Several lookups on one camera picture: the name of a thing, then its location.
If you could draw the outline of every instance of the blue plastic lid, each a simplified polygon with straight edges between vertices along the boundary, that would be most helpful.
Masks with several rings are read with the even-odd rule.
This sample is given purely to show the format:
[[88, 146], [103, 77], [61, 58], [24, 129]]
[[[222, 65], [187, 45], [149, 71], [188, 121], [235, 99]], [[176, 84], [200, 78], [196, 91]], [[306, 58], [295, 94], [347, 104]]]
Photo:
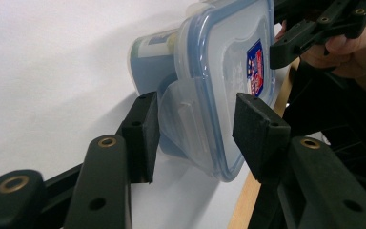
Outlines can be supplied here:
[[177, 80], [159, 101], [165, 153], [222, 181], [237, 176], [244, 159], [232, 138], [236, 94], [254, 94], [269, 105], [273, 99], [273, 6], [273, 0], [210, 1], [181, 25], [174, 45]]

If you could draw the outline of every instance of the white backdrop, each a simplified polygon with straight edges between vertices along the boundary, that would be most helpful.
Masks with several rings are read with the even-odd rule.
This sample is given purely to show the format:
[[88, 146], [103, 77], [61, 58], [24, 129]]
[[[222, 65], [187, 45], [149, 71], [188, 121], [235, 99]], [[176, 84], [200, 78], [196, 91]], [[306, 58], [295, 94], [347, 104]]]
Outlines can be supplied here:
[[[193, 2], [0, 0], [0, 176], [54, 177], [115, 133], [136, 98], [130, 45]], [[248, 172], [220, 183], [158, 153], [154, 184], [132, 186], [133, 228], [226, 228]]]

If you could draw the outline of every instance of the plastic food container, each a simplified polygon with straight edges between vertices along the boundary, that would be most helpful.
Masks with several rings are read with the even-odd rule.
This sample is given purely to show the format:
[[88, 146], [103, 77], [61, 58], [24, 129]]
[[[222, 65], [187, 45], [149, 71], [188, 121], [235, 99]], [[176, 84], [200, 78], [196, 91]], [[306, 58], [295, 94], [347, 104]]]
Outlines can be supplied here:
[[158, 91], [162, 151], [228, 182], [244, 162], [232, 138], [236, 94], [273, 99], [274, 3], [202, 4], [178, 30], [137, 39], [130, 64], [139, 94]]

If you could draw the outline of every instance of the sticker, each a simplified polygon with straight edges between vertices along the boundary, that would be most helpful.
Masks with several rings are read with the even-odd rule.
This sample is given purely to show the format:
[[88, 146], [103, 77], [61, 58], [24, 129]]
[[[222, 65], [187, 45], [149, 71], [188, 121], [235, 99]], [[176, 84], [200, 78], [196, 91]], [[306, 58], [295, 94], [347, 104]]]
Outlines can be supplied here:
[[131, 58], [173, 55], [177, 30], [138, 38], [132, 45]]
[[251, 95], [260, 96], [264, 83], [263, 49], [260, 40], [248, 50], [247, 63], [248, 92]]

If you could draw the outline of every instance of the wooden surface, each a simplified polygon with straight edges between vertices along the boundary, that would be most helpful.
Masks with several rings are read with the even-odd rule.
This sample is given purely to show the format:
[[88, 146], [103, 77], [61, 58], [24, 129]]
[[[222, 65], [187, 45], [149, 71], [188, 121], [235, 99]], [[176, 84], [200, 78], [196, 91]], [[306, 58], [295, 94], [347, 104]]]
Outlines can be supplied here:
[[[299, 59], [295, 60], [291, 64], [287, 75], [284, 78], [283, 84], [277, 97], [277, 101], [275, 102], [274, 111], [280, 116], [283, 116], [284, 114], [287, 100], [293, 85], [293, 75], [296, 72], [298, 65]], [[242, 187], [239, 199], [236, 203], [230, 224], [228, 225], [229, 229], [248, 228], [252, 212], [254, 211], [254, 205], [257, 200], [259, 189], [260, 183], [254, 179], [252, 172], [249, 172], [245, 180], [245, 184]]]

